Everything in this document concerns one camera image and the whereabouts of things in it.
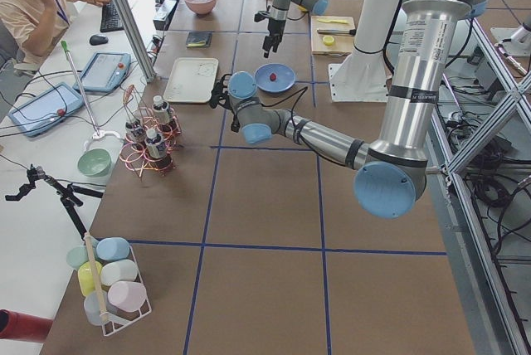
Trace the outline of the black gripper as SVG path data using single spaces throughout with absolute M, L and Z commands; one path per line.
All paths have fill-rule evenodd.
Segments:
M 264 57 L 268 58 L 271 48 L 278 46 L 282 41 L 286 22 L 286 11 L 270 9 L 269 11 L 256 12 L 254 22 L 260 22 L 262 20 L 268 21 L 267 29 L 269 34 L 265 37 L 262 45 Z
M 230 97 L 228 93 L 228 81 L 231 78 L 231 73 L 223 75 L 213 86 L 211 91 L 211 98 L 208 101 L 209 106 L 215 109 L 221 106 L 223 109 L 230 109 Z

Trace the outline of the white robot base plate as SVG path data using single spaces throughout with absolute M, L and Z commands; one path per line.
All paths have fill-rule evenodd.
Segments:
M 387 73 L 380 54 L 350 55 L 341 64 L 329 64 L 333 102 L 387 101 Z

